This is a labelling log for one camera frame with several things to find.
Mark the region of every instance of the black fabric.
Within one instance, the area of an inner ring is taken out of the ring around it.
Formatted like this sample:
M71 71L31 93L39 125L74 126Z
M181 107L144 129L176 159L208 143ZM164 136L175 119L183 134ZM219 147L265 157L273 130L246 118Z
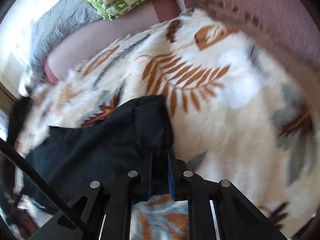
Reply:
M50 136L30 152L26 160L67 203L92 181L103 185L122 173L136 170L147 178L148 158L165 165L166 149L173 143L172 128L162 96L133 99L119 106L103 122L91 127L51 127ZM51 202L25 176L24 192L55 213ZM155 193L167 193L159 182Z
M9 115L9 129L7 143L10 146L14 146L14 143L20 133L25 118L32 106L32 99L30 97L22 97L14 103ZM12 195L13 188L15 186L15 166L7 158L4 158L3 162L3 184L7 193Z

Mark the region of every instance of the silver screw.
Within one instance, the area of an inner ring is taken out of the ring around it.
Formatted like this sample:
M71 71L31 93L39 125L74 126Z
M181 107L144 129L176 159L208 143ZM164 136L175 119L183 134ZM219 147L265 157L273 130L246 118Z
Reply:
M138 176L138 173L136 171L129 171L128 176L131 178L134 178L134 177Z
M90 183L90 187L92 187L92 188L97 188L99 186L100 186L100 182L98 182L96 180Z
M193 172L192 171L185 171L184 173L183 173L183 176L185 176L185 177L192 177L193 176Z
M227 179L224 179L223 181L221 181L221 185L223 187L229 187L231 185L231 182L228 181Z

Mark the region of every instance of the black strap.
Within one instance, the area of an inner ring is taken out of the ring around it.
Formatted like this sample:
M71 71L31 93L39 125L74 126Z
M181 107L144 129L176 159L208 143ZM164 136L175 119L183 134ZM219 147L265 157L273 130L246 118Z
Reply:
M43 194L70 220L72 221L84 235L92 240L97 237L92 233L87 225L59 198L59 196L49 187L49 185L39 176L39 174L31 167L31 165L22 158L12 146L8 145L0 138L0 151L14 165L23 171L29 179L43 192Z

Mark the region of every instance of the gray bedspread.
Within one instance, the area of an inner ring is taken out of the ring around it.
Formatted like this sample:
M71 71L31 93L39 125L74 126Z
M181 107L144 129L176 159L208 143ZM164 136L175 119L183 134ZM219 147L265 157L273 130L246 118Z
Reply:
M60 0L34 24L31 33L29 66L34 77L44 75L49 53L81 26L102 19L86 0Z

